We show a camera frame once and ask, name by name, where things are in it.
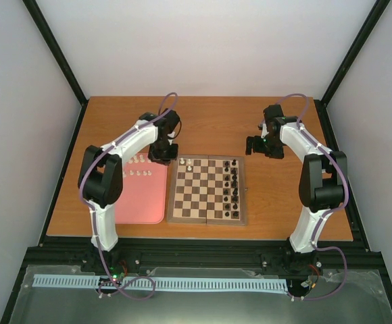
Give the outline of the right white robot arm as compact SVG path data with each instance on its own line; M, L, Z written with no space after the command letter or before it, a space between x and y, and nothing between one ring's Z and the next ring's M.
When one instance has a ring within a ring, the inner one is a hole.
M289 243L295 253L313 252L327 219L349 201L347 157L317 141L298 117L284 115L280 105L268 106L263 114L262 133L246 138L245 154L283 159L287 146L301 161L298 192L303 207Z

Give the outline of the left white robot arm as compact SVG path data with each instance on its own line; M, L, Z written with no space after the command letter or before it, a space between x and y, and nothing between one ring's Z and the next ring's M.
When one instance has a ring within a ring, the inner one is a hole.
M101 250L96 262L104 271L114 271L120 264L120 254L113 250L118 242L114 204L124 187L123 166L147 146L148 158L154 163L169 165L176 160L178 145L172 133L179 123L180 117L171 109L160 115L144 113L117 139L85 150L78 178L79 197L89 208L91 242Z

